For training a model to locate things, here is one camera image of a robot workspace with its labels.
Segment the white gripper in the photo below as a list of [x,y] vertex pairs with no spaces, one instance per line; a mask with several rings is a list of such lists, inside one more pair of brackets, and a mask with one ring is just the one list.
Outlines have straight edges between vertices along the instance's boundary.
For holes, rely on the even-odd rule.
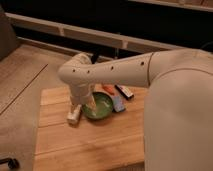
[[78,105],[85,105],[91,110],[93,115],[96,115],[97,113],[96,102],[92,95],[71,96],[70,101],[71,101],[71,111],[74,111]]

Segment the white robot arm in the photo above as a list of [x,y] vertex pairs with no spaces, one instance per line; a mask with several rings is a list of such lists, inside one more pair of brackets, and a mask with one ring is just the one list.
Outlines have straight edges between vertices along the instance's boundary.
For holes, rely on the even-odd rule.
[[146,87],[145,171],[213,171],[213,54],[177,49],[93,64],[80,53],[58,70],[71,102],[85,104],[93,84]]

